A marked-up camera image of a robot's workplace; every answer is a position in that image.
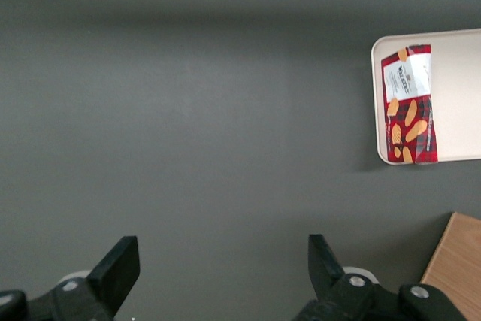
white tray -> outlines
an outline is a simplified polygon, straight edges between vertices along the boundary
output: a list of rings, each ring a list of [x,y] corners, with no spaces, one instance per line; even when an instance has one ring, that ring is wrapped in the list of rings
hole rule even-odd
[[[384,132],[381,60],[403,47],[430,44],[431,100],[439,162],[481,159],[481,29],[396,35],[379,39],[371,51],[377,152],[391,165]]]

wooden board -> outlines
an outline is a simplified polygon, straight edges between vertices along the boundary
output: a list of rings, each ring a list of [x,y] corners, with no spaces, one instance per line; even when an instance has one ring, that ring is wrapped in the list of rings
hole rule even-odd
[[[442,290],[469,321],[481,315],[481,220],[453,213],[422,277]]]

red package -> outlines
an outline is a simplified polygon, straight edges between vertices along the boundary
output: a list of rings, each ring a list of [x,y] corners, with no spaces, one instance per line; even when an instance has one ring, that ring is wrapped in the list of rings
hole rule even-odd
[[[437,162],[431,105],[431,45],[412,45],[381,62],[388,161]]]

screw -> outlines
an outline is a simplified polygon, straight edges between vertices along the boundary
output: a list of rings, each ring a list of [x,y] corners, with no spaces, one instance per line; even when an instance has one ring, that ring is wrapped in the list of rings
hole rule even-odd
[[[68,281],[63,287],[62,289],[65,291],[65,292],[68,292],[68,291],[71,291],[73,289],[76,289],[78,286],[78,283],[75,282],[75,281]]]
[[[419,298],[428,298],[429,292],[427,289],[423,289],[420,286],[413,286],[411,287],[411,293]]]
[[[366,284],[366,281],[364,281],[362,278],[359,276],[352,276],[349,279],[349,283],[353,285],[354,287],[363,287]]]
[[[14,297],[12,295],[5,295],[0,297],[0,307],[5,306],[8,302],[12,301]]]

snack package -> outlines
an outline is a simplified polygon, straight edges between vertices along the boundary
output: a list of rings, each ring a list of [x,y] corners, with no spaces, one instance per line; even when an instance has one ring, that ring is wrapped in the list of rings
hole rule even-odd
[[[381,62],[388,161],[437,162],[431,106],[431,45],[411,45]]]

